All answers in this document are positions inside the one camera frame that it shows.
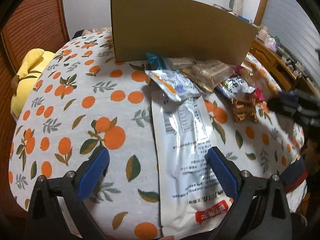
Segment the metal pivot bolt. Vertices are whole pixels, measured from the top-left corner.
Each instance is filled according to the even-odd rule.
[[[37,180],[40,181],[40,182],[42,182],[42,181],[44,181],[44,179],[45,179],[45,176],[44,176],[44,175],[41,175],[41,176],[38,177]]]
[[[245,178],[249,177],[250,176],[250,172],[249,171],[246,171],[246,170],[243,170],[241,171],[241,175]]]
[[[273,174],[271,177],[272,177],[272,179],[274,181],[278,181],[279,180],[279,176],[277,174]]]
[[[73,178],[74,176],[75,176],[75,172],[74,171],[68,171],[67,172],[67,174],[66,174],[66,176],[68,177],[68,178]]]

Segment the red label with white text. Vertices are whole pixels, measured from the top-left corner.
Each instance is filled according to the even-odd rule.
[[[219,203],[215,204],[214,206],[212,206],[211,208],[208,208],[205,211],[197,211],[195,213],[196,215],[196,221],[198,223],[202,223],[205,220],[209,219],[209,218],[214,218],[217,215],[219,215],[221,212],[223,211],[228,211],[229,207],[228,204],[226,203],[225,200],[220,201]]]

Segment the bedsheet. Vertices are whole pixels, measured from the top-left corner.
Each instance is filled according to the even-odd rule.
[[[39,175],[55,178],[77,170],[102,144],[110,165],[84,201],[87,209],[110,239],[162,236],[150,110],[151,92],[159,88],[147,85],[146,63],[115,62],[106,32],[78,37],[56,53],[30,93],[12,142],[9,182],[22,208],[28,209]],[[206,98],[206,107],[217,146],[240,170],[269,177],[296,156],[297,146],[265,103],[257,105],[258,124],[234,124],[230,102],[216,93]],[[63,200],[59,202],[71,232],[78,234]]]

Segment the cardboard box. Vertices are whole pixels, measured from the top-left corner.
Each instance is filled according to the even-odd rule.
[[[116,61],[164,57],[217,59],[240,65],[258,30],[208,4],[193,0],[111,0]]]

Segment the wooden desk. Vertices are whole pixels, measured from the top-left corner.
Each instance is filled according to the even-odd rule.
[[[286,91],[295,88],[298,80],[290,68],[281,61],[276,53],[265,46],[262,41],[255,38],[249,52],[269,71],[280,87]]]

